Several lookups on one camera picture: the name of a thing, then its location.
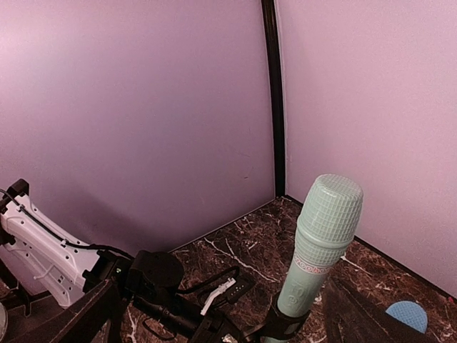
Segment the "black mic stand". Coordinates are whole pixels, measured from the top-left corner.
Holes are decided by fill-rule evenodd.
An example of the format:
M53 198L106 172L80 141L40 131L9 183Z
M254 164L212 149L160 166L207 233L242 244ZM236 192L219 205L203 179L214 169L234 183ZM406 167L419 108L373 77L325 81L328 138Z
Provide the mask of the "black mic stand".
M246 342L260 342L262 337L288 341L301 330L311 310L309 309L300 317L289 317L279 310L278 298L279 292L273 296L267 315L260 324L243 332L243 338Z

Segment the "mint green microphone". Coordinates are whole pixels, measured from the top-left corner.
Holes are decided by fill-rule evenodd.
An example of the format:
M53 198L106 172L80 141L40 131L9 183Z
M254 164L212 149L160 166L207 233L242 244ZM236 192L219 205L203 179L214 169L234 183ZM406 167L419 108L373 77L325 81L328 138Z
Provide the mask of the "mint green microphone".
M312 184L296 222L293 258L276 300L290 318L310 311L334 264L353 241L363 190L351 179L323 174Z

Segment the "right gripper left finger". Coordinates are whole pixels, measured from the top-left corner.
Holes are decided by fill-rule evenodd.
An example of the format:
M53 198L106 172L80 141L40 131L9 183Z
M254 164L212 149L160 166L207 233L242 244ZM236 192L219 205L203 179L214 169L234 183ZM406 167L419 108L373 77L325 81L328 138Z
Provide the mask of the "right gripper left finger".
M51 296L8 311L7 342L91 342L105 328L104 342L121 342L125 302L117 284L105 280L67 309Z

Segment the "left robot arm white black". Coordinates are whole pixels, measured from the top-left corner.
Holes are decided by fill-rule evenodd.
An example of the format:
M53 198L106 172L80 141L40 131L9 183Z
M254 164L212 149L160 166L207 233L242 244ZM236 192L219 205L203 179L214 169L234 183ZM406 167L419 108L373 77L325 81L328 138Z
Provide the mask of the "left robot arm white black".
M117 297L110 302L117 317L132 302L171 333L194 335L200 309L178 295L184 268L176 257L146 250L131 256L119 248L84 243L38 210L24 179L2 195L1 243L61 307L69 308L108 282Z

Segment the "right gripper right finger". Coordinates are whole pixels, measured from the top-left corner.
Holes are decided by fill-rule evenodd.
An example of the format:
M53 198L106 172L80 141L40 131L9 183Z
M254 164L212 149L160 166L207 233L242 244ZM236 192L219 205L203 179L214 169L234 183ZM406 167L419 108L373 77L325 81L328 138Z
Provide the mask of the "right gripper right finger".
M323 291L329 342L435 342L394 319L342 279L329 277Z

